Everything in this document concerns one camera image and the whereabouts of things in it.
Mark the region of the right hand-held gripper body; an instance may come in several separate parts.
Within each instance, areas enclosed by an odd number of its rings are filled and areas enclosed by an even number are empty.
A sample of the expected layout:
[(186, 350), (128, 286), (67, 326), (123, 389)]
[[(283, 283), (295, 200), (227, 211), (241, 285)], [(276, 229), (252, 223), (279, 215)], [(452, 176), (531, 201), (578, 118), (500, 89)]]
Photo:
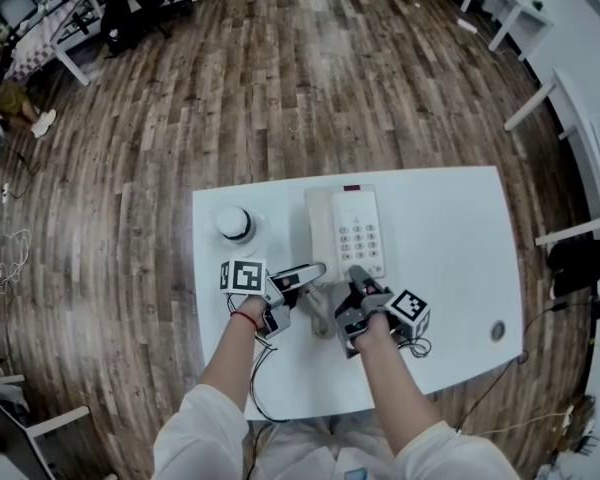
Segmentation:
[(368, 296), (353, 301), (347, 296), (335, 310), (338, 337), (348, 359), (359, 354), (354, 341), (369, 330), (374, 314), (386, 316), (390, 335), (399, 349), (409, 349), (416, 358), (430, 353), (430, 341), (424, 337), (430, 323), (430, 308), (424, 300), (404, 290), (390, 300)]

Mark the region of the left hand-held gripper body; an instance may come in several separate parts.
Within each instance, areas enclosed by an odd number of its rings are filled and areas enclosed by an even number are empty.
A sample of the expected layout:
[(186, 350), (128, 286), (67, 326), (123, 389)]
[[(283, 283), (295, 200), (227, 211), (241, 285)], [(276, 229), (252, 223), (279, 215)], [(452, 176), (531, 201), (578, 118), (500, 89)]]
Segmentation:
[(266, 302), (259, 335), (269, 339), (291, 325), (287, 292), (300, 286), (298, 269), (270, 274), (265, 260), (230, 259), (220, 267), (219, 289), (226, 296), (259, 296)]

